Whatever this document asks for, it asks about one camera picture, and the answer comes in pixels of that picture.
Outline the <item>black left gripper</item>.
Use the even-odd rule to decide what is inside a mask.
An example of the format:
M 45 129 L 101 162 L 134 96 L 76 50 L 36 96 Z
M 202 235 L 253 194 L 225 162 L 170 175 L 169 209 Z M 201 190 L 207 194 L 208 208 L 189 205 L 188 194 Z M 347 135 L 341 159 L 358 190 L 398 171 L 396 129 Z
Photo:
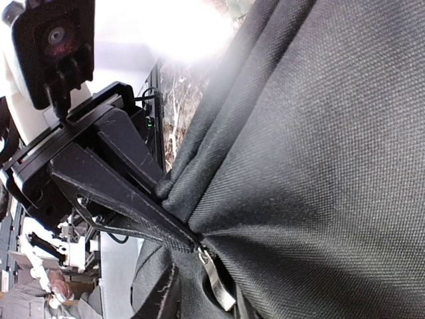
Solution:
M 142 112 L 130 85 L 109 85 L 14 155 L 3 168 L 6 188 L 50 231 L 73 205 L 87 212 L 81 195 L 142 226 L 140 237 L 193 253 L 196 236 L 146 195 L 156 197 L 163 170 L 131 120 Z

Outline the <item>black student backpack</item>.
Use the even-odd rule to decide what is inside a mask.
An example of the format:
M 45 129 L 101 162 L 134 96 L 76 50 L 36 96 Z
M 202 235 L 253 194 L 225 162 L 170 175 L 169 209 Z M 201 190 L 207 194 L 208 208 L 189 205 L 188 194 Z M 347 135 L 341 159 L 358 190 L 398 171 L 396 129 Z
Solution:
M 424 2 L 256 1 L 157 196 L 236 305 L 146 241 L 135 311 L 175 265 L 180 318 L 423 318 Z

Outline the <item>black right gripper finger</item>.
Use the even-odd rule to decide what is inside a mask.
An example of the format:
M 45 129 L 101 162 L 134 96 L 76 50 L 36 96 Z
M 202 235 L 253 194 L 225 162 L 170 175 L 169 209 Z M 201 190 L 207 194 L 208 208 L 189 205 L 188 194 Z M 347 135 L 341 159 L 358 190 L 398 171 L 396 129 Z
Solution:
M 146 301 L 132 318 L 180 318 L 180 303 L 181 284 L 179 269 L 175 265 L 171 265 L 164 270 Z

